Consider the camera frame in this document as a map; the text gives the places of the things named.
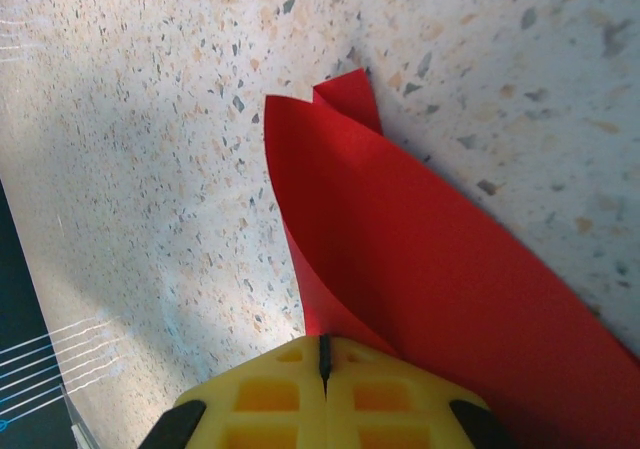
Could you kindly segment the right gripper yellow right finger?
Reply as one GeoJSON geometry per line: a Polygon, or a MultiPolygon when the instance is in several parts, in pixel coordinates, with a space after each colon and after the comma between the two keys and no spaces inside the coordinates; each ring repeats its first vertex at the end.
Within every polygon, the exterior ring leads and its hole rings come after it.
{"type": "Polygon", "coordinates": [[[354,341],[322,338],[329,448],[509,448],[474,392],[354,341]]]}

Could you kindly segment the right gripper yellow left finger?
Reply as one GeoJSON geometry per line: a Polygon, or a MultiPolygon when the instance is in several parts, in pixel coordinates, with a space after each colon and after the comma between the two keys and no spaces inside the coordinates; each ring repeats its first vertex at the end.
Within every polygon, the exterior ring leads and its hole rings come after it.
{"type": "Polygon", "coordinates": [[[178,397],[144,448],[325,448],[328,338],[304,336],[178,397]]]}

